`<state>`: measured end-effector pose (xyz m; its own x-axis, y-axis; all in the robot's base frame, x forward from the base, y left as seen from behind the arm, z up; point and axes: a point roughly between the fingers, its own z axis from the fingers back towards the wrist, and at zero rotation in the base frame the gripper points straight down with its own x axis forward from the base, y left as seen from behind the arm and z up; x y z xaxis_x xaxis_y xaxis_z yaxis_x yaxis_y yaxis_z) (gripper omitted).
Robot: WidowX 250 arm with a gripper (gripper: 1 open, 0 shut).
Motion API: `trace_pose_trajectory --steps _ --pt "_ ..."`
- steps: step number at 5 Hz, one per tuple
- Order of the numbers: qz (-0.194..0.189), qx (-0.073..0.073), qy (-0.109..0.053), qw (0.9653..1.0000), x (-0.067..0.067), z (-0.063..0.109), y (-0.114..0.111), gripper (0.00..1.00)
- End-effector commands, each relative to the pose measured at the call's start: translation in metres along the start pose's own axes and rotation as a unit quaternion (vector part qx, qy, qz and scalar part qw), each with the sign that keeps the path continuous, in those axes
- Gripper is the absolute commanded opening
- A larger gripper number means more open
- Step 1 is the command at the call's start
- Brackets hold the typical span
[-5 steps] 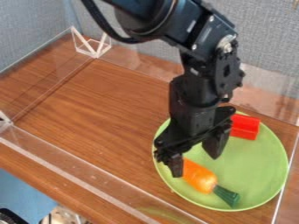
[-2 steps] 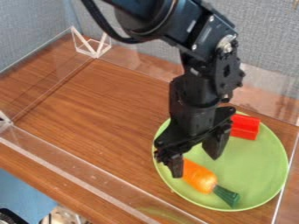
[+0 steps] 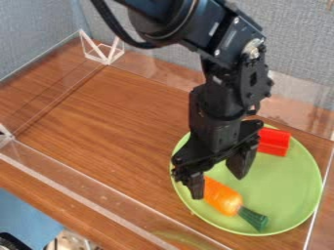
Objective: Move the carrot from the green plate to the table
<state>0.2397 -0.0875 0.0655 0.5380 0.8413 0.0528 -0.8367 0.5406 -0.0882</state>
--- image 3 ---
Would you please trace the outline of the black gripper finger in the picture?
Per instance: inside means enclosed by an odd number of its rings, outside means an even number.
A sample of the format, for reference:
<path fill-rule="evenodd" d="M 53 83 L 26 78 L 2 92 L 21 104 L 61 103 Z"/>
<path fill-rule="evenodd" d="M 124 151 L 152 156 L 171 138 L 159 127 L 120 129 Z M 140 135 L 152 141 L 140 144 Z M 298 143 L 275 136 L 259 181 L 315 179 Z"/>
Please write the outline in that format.
<path fill-rule="evenodd" d="M 192 199 L 203 199 L 204 178 L 200 172 L 185 176 L 183 185 L 188 188 Z"/>
<path fill-rule="evenodd" d="M 250 171 L 256 149 L 258 144 L 244 145 L 225 161 L 225 166 L 238 180 L 240 180 Z"/>

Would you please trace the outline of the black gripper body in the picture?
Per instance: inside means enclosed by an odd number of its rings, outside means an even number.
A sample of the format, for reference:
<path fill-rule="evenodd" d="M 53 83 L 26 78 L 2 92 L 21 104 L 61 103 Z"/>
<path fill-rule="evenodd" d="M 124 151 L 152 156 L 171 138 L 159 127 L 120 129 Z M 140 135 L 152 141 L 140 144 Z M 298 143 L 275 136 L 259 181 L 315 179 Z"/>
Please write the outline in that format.
<path fill-rule="evenodd" d="M 189 138 L 171 157 L 171 174 L 176 182 L 185 176 L 207 172 L 215 164 L 236 153 L 244 145 L 259 145 L 260 120 L 243 121 L 243 113 L 224 117 L 212 116 L 208 102 L 219 93 L 204 98 L 205 85 L 195 87 L 189 93 Z"/>

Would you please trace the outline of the black blue robot arm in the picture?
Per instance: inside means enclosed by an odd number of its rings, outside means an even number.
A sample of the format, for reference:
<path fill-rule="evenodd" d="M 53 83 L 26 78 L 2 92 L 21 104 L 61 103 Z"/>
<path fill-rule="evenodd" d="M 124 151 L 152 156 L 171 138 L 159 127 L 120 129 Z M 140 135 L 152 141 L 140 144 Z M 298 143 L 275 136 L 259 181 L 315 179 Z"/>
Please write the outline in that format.
<path fill-rule="evenodd" d="M 262 28 L 227 0 L 115 0 L 128 10 L 140 41 L 104 0 L 89 0 L 119 38 L 141 49 L 179 44 L 199 54 L 205 82 L 189 92 L 189 139 L 173 154 L 173 179 L 201 199 L 203 173 L 219 162 L 236 178 L 248 173 L 263 122 L 250 119 L 274 82 Z"/>

